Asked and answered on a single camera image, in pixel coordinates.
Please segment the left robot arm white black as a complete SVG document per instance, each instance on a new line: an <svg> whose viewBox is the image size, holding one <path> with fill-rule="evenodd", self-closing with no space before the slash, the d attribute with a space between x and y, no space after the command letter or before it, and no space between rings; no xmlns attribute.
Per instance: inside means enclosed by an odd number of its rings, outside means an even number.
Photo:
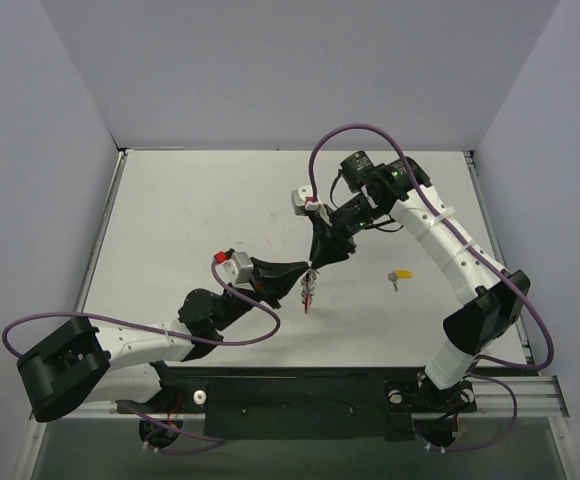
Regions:
<svg viewBox="0 0 580 480"><path fill-rule="evenodd" d="M229 276L222 292L192 290L169 322L63 313L65 323L17 357L35 419L47 423L84 403L117 399L167 410L176 388L152 377L151 364L196 360L227 345L222 331L254 308L277 320L281 299L309 269L303 261L269 263L233 250L216 254L211 266Z"/></svg>

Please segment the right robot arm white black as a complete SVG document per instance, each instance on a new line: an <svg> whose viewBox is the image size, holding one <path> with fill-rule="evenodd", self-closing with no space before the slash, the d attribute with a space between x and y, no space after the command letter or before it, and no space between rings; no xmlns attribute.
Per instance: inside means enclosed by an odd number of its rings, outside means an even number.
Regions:
<svg viewBox="0 0 580 480"><path fill-rule="evenodd" d="M417 379L419 402L441 408L458 397L486 348L515 324L530 280L521 270L509 272L474 242L413 159L375 165L358 151L341 162L339 173L354 196L336 209L319 201L311 186L292 194L296 214L313 225L311 266L347 260L356 250L354 236L383 216L417 240L461 304L444 319L444 343Z"/></svg>

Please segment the key with yellow tag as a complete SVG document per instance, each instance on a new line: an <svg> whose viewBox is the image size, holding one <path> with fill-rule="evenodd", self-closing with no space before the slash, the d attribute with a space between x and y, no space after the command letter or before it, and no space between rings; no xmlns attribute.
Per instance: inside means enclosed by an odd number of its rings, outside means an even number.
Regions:
<svg viewBox="0 0 580 480"><path fill-rule="evenodd" d="M393 270L388 274L388 279L392 283L394 291L398 292L398 282L401 280L410 280L413 274L409 270Z"/></svg>

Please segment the keyring bunch with coloured tags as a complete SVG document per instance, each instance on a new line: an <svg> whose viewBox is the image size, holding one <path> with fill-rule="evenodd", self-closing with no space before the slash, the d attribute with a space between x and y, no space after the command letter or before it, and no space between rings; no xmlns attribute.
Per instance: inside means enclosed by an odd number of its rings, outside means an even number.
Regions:
<svg viewBox="0 0 580 480"><path fill-rule="evenodd" d="M303 312L305 314L309 313L312 306L316 290L317 275L318 275L317 271L315 271L314 269L308 269L300 281L301 302L303 306Z"/></svg>

